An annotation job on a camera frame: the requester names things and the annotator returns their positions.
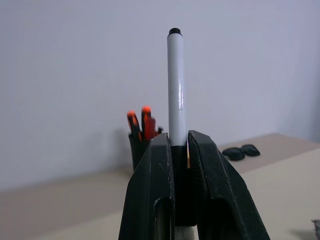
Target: desk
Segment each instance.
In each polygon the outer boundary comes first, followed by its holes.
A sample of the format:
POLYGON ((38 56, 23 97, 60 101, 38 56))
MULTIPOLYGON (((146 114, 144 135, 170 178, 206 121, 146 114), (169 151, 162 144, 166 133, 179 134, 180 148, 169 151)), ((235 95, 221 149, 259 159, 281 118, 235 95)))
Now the desk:
MULTIPOLYGON (((242 175, 272 240, 315 240, 320 145, 270 134, 259 157, 231 164, 242 175)), ((116 240, 131 168, 0 193, 1 240, 116 240)))

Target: pen holder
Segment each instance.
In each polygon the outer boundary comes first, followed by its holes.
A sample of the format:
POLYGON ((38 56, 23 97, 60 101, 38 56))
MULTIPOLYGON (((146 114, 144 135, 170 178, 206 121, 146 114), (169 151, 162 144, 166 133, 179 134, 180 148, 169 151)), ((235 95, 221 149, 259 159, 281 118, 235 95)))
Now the pen holder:
POLYGON ((131 146, 133 170, 135 171, 149 146, 150 140, 140 141, 139 139, 133 137, 132 134, 129 134, 129 140, 131 146))

